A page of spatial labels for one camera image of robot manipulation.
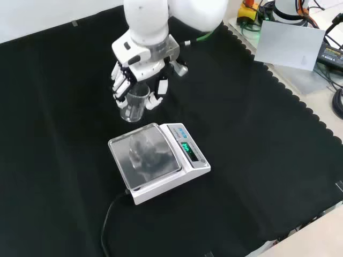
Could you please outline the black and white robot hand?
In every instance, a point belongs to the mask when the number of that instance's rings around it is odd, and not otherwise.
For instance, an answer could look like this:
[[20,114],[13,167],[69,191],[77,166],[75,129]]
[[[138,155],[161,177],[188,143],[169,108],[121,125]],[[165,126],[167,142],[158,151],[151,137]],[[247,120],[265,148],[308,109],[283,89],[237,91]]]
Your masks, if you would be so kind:
[[145,108],[152,110],[163,100],[168,91],[169,72],[180,77],[188,72],[188,66],[180,59],[181,47],[189,46],[191,40],[176,42],[168,35],[159,44],[141,46],[127,31],[112,43],[111,47],[117,62],[111,72],[113,98],[120,109],[128,104],[128,92],[138,83],[155,79],[154,89],[148,93]]

